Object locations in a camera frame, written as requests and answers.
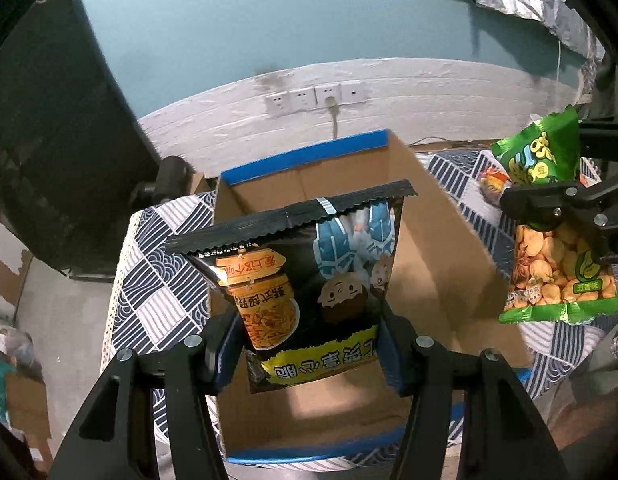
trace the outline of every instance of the wall socket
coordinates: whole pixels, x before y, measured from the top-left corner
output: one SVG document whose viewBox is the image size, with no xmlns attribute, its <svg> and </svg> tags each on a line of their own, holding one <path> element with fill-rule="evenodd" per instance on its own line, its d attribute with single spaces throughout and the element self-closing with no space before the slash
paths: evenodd
<svg viewBox="0 0 618 480">
<path fill-rule="evenodd" d="M 278 117 L 293 112 L 289 92 L 278 92 L 276 94 L 265 95 L 265 105 L 266 113 L 272 117 Z"/>
<path fill-rule="evenodd" d="M 346 81 L 340 83 L 342 104 L 361 103 L 369 98 L 366 85 L 363 81 Z"/>
<path fill-rule="evenodd" d="M 326 108 L 327 97 L 333 97 L 337 104 L 342 102 L 342 96 L 340 94 L 340 83 L 326 83 L 323 85 L 316 85 L 315 97 L 318 104 L 318 108 Z"/>
<path fill-rule="evenodd" d="M 277 92 L 265 96 L 266 113 L 272 117 L 327 108 L 327 99 L 339 105 L 361 103 L 369 98 L 364 81 L 345 81 L 342 83 L 324 83 L 307 86 L 288 92 Z"/>
<path fill-rule="evenodd" d="M 291 90 L 289 92 L 289 98 L 291 101 L 291 108 L 294 112 L 313 110 L 317 106 L 315 88 L 312 86 Z"/>
</svg>

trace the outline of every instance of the bag of broad beans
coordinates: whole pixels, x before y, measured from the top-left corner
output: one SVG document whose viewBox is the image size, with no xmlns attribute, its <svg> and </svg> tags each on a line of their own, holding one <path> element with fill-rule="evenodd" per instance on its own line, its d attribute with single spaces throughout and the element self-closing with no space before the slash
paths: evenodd
<svg viewBox="0 0 618 480">
<path fill-rule="evenodd" d="M 511 285 L 500 322 L 582 323 L 617 312 L 611 267 L 596 264 L 585 239 L 568 224 L 544 233 L 518 226 Z"/>
<path fill-rule="evenodd" d="M 515 184 L 541 186 L 577 179 L 580 173 L 578 116 L 569 106 L 538 119 L 516 136 L 491 147 Z M 551 230 L 519 225 L 514 266 L 502 323 L 582 323 L 618 312 L 614 274 L 596 264 L 585 239 L 568 224 Z"/>
</svg>

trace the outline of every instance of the blue wall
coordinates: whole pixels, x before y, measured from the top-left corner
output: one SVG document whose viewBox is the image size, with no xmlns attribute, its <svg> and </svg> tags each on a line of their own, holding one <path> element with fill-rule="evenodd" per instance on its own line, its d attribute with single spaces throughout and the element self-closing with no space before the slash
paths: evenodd
<svg viewBox="0 0 618 480">
<path fill-rule="evenodd" d="M 471 0 L 82 0 L 137 117 L 283 68 L 356 58 L 434 57 L 555 77 L 558 41 L 540 24 Z M 579 55 L 562 49 L 560 80 Z"/>
</svg>

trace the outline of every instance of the patterned tablecloth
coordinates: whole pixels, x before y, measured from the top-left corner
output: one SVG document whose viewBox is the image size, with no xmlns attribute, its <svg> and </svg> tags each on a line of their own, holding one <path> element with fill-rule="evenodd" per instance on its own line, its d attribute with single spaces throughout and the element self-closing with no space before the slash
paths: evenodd
<svg viewBox="0 0 618 480">
<path fill-rule="evenodd" d="M 493 162 L 490 151 L 447 151 L 420 153 L 423 165 L 438 180 L 451 200 L 472 225 L 508 279 L 513 260 L 515 224 L 486 203 L 476 180 L 478 173 Z M 582 173 L 598 182 L 596 169 L 582 161 Z M 102 369 L 122 348 L 138 353 L 159 351 L 192 333 L 199 333 L 209 317 L 208 290 L 199 273 L 178 254 L 165 254 L 164 241 L 170 234 L 186 233 L 211 224 L 215 193 L 185 196 L 136 213 L 129 224 L 111 296 L 102 351 Z M 614 269 L 618 279 L 618 266 Z M 562 322 L 520 324 L 522 336 L 533 351 L 534 364 L 526 389 L 532 398 L 566 377 L 618 322 L 618 316 L 599 316 L 583 325 Z M 217 436 L 220 427 L 215 399 L 207 397 Z M 155 434 L 168 442 L 164 392 L 154 391 Z M 449 445 L 461 442 L 462 420 L 451 423 Z M 353 456 L 315 462 L 277 464 L 294 470 L 339 470 L 392 460 L 398 443 L 380 449 L 360 450 Z"/>
</svg>

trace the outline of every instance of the power cord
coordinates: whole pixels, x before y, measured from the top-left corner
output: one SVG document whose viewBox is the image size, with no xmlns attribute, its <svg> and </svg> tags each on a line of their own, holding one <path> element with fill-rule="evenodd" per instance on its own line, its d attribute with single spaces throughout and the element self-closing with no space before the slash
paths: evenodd
<svg viewBox="0 0 618 480">
<path fill-rule="evenodd" d="M 338 138 L 338 114 L 340 113 L 340 106 L 336 102 L 335 97 L 329 96 L 324 99 L 324 104 L 329 109 L 331 119 L 333 120 L 333 140 Z"/>
</svg>

